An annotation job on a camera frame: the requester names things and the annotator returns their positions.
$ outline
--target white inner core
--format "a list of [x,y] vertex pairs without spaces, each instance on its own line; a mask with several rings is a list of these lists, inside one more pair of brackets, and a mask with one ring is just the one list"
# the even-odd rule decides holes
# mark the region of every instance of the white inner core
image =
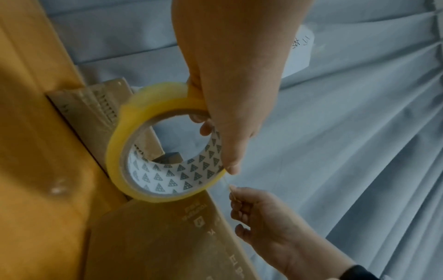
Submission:
[[135,183],[146,192],[157,195],[180,195],[195,191],[223,170],[220,134],[213,131],[211,138],[197,156],[177,164],[160,164],[143,158],[133,145],[128,156],[128,171]]

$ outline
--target wooden floor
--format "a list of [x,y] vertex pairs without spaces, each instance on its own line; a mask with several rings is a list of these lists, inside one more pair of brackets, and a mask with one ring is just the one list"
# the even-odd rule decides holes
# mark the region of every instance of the wooden floor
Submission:
[[82,82],[38,1],[0,15],[0,279],[81,279],[88,225],[126,200],[44,95]]

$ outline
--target gray curtain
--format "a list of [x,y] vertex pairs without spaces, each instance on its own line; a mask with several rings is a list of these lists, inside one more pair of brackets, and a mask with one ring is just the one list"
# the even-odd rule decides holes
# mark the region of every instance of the gray curtain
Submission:
[[[186,80],[170,1],[41,2],[89,83]],[[443,274],[434,10],[423,0],[317,0],[304,22],[315,34],[310,66],[283,79],[241,175],[227,178],[275,193],[356,262],[396,280]],[[186,117],[155,130],[166,151],[185,157],[207,141]],[[230,220],[226,182],[210,192]],[[283,279],[245,248],[264,280]]]

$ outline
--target tape roll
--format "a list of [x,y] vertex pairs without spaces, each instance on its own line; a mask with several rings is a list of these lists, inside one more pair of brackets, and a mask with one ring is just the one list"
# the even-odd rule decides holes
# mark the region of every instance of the tape roll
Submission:
[[180,164],[159,164],[143,158],[134,145],[140,133],[173,116],[209,116],[204,100],[185,83],[160,83],[141,89],[121,106],[119,122],[106,152],[112,182],[125,194],[159,203],[190,197],[213,185],[224,174],[222,141],[214,129],[206,147]]

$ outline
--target hand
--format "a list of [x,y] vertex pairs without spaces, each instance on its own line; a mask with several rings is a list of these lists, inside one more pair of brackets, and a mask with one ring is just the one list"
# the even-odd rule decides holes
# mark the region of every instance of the hand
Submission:
[[189,94],[204,98],[223,143],[221,160],[240,172],[250,137],[271,112],[295,33],[312,0],[174,0],[177,43]]
[[354,262],[324,238],[280,199],[251,188],[230,187],[235,233],[268,264],[288,279],[339,278]]

